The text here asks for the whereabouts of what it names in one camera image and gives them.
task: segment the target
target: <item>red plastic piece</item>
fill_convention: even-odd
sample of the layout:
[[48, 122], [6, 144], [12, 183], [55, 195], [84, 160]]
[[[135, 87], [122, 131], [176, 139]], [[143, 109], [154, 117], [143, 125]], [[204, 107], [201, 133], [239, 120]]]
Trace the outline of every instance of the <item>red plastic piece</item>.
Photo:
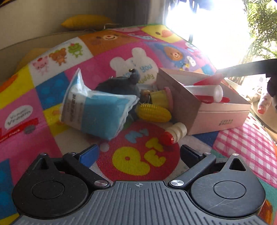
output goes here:
[[221, 73], [207, 77], [201, 81], [196, 82], [194, 85], [218, 85], [223, 80], [223, 75]]
[[258, 113], [259, 113], [259, 114], [264, 114], [265, 111], [266, 111], [266, 110], [265, 110], [265, 107], [264, 107], [264, 106], [259, 106], [259, 107], [258, 107]]
[[[204, 102], [206, 104], [211, 104], [214, 102], [213, 96], [207, 96], [207, 95], [195, 95], [201, 102]], [[228, 97], [222, 97], [222, 100], [220, 103], [228, 103], [230, 99]]]
[[165, 146], [173, 145], [174, 138], [171, 133], [165, 131], [160, 137], [159, 137], [159, 143]]

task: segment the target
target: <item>red circle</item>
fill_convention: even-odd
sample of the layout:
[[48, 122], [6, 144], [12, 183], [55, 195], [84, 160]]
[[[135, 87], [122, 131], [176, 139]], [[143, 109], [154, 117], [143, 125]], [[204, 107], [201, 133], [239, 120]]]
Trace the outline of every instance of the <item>red circle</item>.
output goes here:
[[[129, 142], [125, 135], [130, 134], [130, 132], [137, 132], [142, 134], [142, 137], [135, 138], [136, 143]], [[180, 147], [179, 144], [173, 144], [170, 146], [163, 146], [163, 152], [155, 150], [156, 155], [158, 157], [165, 157], [166, 160], [163, 165], [160, 167], [155, 167], [151, 163], [149, 163], [144, 155], [149, 150], [153, 150], [154, 148], [148, 148], [145, 146], [146, 142], [152, 138], [159, 138], [161, 134], [164, 133], [164, 129], [158, 127], [157, 125], [136, 121], [131, 124], [131, 126], [125, 130], [122, 130], [118, 136], [111, 141], [108, 142], [110, 148], [107, 152], [100, 152], [99, 158], [97, 160], [97, 166], [101, 170], [101, 172], [111, 181], [116, 180], [164, 180], [167, 178], [173, 170], [176, 168], [179, 159], [180, 159]], [[138, 150], [140, 153], [140, 161], [145, 162], [150, 166], [150, 170], [146, 175], [138, 176], [131, 175], [125, 172], [119, 171], [112, 162], [112, 157], [114, 152], [121, 147], [131, 147]]]

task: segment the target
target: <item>ribbed gray plate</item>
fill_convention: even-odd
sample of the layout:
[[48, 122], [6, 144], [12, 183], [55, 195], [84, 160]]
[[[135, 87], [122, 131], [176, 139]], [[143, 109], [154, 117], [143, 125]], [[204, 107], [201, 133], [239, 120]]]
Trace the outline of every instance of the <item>ribbed gray plate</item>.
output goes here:
[[197, 208], [186, 192], [162, 181], [116, 181], [93, 193], [79, 211], [63, 218], [39, 220], [21, 216], [14, 225], [266, 225], [259, 217], [227, 220]]

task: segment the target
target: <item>colorful play mat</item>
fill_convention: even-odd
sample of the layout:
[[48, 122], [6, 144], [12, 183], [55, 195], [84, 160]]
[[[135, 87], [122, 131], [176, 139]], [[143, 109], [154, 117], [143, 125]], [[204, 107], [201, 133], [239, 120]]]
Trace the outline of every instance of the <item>colorful play mat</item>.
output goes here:
[[99, 140], [59, 121], [65, 91], [78, 68], [90, 89], [110, 77], [139, 71], [139, 83], [152, 84], [159, 67], [213, 75], [209, 59], [163, 25], [103, 30], [73, 38], [47, 51], [0, 87], [0, 225], [18, 217], [11, 192], [41, 152], [61, 157], [99, 144], [92, 170], [109, 181], [165, 180], [188, 167], [179, 147], [187, 144], [218, 157], [239, 153], [266, 191], [260, 216], [277, 225], [277, 150], [260, 123], [249, 114], [242, 127], [186, 136], [163, 147], [159, 135], [170, 124], [128, 121], [111, 141]]

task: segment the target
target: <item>cardboard box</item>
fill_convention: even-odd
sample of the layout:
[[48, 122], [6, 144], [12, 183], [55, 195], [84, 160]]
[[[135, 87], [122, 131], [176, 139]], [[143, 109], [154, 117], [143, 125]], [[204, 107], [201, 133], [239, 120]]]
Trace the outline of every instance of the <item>cardboard box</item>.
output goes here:
[[201, 73], [165, 68], [160, 68], [157, 74], [158, 89], [169, 87], [172, 92], [173, 118], [186, 125], [189, 135], [242, 126], [251, 108], [248, 101], [222, 83], [223, 95], [230, 98], [229, 103], [203, 103], [182, 85], [193, 85], [207, 77]]

